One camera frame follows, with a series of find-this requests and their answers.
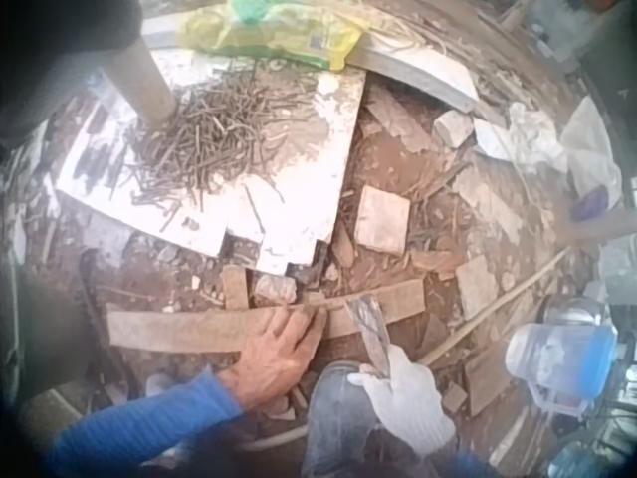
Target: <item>wooden post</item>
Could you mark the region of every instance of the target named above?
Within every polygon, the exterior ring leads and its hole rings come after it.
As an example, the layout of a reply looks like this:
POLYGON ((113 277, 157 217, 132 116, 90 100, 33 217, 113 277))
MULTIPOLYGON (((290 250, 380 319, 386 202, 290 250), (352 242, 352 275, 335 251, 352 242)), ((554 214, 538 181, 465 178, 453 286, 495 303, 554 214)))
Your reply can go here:
POLYGON ((116 53, 103 68, 148 126, 161 127, 176 110, 175 96, 161 76, 143 39, 138 38, 130 47, 116 53))

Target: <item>wrist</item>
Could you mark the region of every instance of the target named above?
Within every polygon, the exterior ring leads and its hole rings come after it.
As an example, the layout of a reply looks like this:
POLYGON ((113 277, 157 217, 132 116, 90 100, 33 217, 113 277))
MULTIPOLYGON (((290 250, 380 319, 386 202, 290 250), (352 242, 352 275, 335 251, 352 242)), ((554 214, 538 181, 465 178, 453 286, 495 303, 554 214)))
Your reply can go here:
POLYGON ((258 397, 251 390, 248 381, 245 380, 236 365, 217 373, 217 379, 234 396, 237 403, 245 411, 249 411, 259 405, 258 397))

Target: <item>broken tile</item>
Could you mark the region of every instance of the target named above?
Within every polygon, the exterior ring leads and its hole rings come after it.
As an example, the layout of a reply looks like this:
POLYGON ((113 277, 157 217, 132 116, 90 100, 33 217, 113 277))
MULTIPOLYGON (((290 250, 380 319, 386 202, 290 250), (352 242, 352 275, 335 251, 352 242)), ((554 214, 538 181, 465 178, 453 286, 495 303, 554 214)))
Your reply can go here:
POLYGON ((449 147, 457 149, 474 132, 471 117, 456 110, 450 110, 434 121, 434 129, 449 147))
POLYGON ((431 136, 385 88, 378 85, 369 88, 367 109, 392 137, 400 136, 409 152, 417 153, 431 146, 431 136))
POLYGON ((442 407, 453 415, 467 401, 468 396, 460 385, 452 381, 442 395, 442 407))
POLYGON ((405 252, 409 200, 365 185, 358 206, 354 238, 360 245, 402 256, 405 252))
POLYGON ((291 304, 297 299, 297 283, 290 277, 264 274, 257 281, 255 295, 277 304, 291 304))
POLYGON ((349 239, 347 229, 341 220, 336 221, 334 232, 331 235, 331 253, 340 264, 340 267, 349 269, 356 258, 354 246, 349 239))
POLYGON ((475 317, 498 297, 498 283, 489 272, 484 255, 456 269, 456 277, 466 321, 475 317))

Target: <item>concrete fragment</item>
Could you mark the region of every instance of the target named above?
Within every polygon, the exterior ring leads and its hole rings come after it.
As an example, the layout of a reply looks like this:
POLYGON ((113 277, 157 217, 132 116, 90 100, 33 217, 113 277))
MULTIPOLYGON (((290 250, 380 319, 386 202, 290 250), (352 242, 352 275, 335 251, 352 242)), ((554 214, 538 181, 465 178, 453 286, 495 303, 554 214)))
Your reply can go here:
POLYGON ((196 291, 201 286, 201 278, 199 276, 192 276, 190 279, 190 289, 196 291))
POLYGON ((255 294, 277 304, 291 304, 297 299, 297 283, 290 277, 264 274, 257 281, 255 294))
POLYGON ((409 200, 365 185, 358 206, 354 238, 379 252, 402 256, 405 252, 409 200))
POLYGON ((329 281, 337 281, 340 279, 340 272, 338 272, 338 268, 332 262, 327 266, 327 270, 325 271, 325 278, 329 281))
POLYGON ((340 264, 340 267, 349 269, 356 258, 354 246, 349 239, 347 229, 342 221, 337 220, 334 226, 334 232, 331 235, 331 253, 340 264))
POLYGON ((502 274, 502 288, 505 292, 510 291, 516 284, 516 276, 513 273, 506 271, 502 274))
POLYGON ((487 258, 484 255, 456 269, 456 277, 466 321, 498 297, 498 283, 489 272, 487 258))
POLYGON ((500 161, 511 161, 515 149, 509 132, 495 124, 474 118, 477 150, 482 154, 500 161))
POLYGON ((450 110, 436 118, 434 129, 445 141, 445 144, 457 149, 474 132, 474 123, 468 115, 450 110))
POLYGON ((400 137, 409 152, 416 153, 430 148, 431 136, 383 87, 371 86, 367 109, 392 137, 400 137))
POLYGON ((442 406, 450 414, 455 414, 465 401, 467 401, 468 395, 462 387, 453 381, 449 383, 447 391, 442 396, 442 406))
POLYGON ((157 260, 164 263, 172 262, 177 257, 178 252, 179 249, 177 246, 168 244, 159 251, 159 254, 157 254, 157 260))

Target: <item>wooden beam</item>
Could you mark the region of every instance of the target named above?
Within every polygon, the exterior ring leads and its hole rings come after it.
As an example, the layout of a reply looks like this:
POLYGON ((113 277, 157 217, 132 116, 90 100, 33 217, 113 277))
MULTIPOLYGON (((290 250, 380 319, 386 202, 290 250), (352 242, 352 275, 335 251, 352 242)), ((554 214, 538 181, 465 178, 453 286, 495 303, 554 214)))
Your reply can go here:
MULTIPOLYGON (((363 294, 372 294, 380 304, 387 324, 406 319, 425 310, 425 295, 419 279, 381 287, 360 294, 311 302, 329 310, 324 339, 358 332, 345 302, 363 294)), ((106 314, 112 346, 174 354, 236 352, 246 343, 248 326, 264 320, 274 308, 247 311, 127 312, 109 307, 106 314)))

